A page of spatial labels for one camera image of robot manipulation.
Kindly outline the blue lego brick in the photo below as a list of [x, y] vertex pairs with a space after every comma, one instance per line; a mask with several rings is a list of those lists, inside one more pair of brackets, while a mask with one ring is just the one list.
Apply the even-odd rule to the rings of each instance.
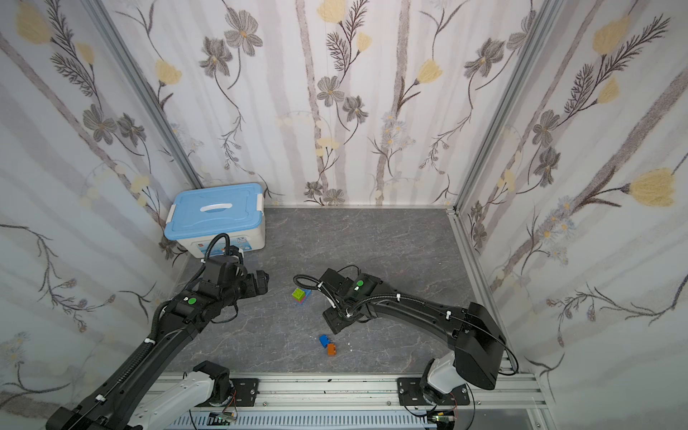
[[331, 341], [327, 335], [321, 335], [319, 337], [319, 342], [324, 348], [327, 348], [331, 344]]

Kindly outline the lime green lego brick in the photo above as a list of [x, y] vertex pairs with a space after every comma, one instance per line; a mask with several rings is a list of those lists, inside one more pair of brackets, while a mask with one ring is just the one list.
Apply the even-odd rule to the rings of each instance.
[[297, 301], [299, 303], [301, 302], [301, 299], [303, 298], [303, 296], [304, 296], [304, 290], [301, 290], [301, 288], [296, 288], [294, 290], [294, 292], [292, 293], [293, 299], [295, 299], [295, 301]]

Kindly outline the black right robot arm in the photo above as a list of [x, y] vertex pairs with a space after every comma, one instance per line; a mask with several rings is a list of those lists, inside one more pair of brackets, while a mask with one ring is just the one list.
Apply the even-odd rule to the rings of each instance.
[[520, 363], [503, 331], [485, 306], [448, 306], [404, 293], [381, 278], [357, 270], [355, 278], [329, 269], [319, 278], [297, 274], [301, 290], [324, 295], [330, 307], [322, 316], [334, 334], [349, 326], [388, 318], [445, 342], [448, 353], [433, 358], [417, 383], [402, 383], [400, 403], [432, 406], [458, 399], [456, 391], [472, 387], [492, 391], [500, 376], [516, 376]]

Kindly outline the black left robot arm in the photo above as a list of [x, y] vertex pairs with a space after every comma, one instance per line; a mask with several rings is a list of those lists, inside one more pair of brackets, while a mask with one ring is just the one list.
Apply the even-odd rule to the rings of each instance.
[[205, 253], [201, 268], [174, 297], [163, 302], [150, 320], [150, 332], [105, 383], [74, 408], [61, 407], [48, 419], [48, 429], [165, 428], [178, 410], [208, 403], [230, 403], [234, 386], [229, 370], [204, 361], [196, 366], [185, 386], [165, 393], [167, 415], [157, 406], [141, 404], [145, 394], [169, 363], [209, 324], [219, 324], [226, 307], [238, 308], [242, 299], [269, 290], [270, 276], [245, 268], [242, 251], [221, 233], [211, 240], [224, 243], [220, 254]]

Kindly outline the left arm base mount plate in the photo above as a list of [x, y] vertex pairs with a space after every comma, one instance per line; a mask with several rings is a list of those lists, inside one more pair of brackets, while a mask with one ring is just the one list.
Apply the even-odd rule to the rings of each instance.
[[234, 378], [229, 384], [227, 398], [219, 404], [223, 408], [252, 408], [259, 394], [259, 378]]

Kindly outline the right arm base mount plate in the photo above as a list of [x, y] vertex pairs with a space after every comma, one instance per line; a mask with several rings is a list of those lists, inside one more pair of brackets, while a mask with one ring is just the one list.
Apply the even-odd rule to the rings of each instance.
[[460, 385], [448, 394], [437, 392], [428, 384], [422, 383], [420, 377], [399, 377], [396, 379], [396, 385], [401, 406], [454, 407], [471, 405], [466, 385]]

